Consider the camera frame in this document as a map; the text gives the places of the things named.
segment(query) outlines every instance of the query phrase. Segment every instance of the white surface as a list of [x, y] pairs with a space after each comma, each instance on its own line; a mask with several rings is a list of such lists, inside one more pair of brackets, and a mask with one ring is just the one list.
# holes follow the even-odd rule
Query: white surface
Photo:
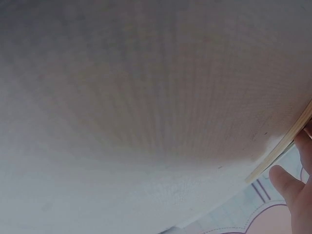
[[207, 212], [312, 97], [299, 1], [3, 1], [1, 233], [156, 234]]

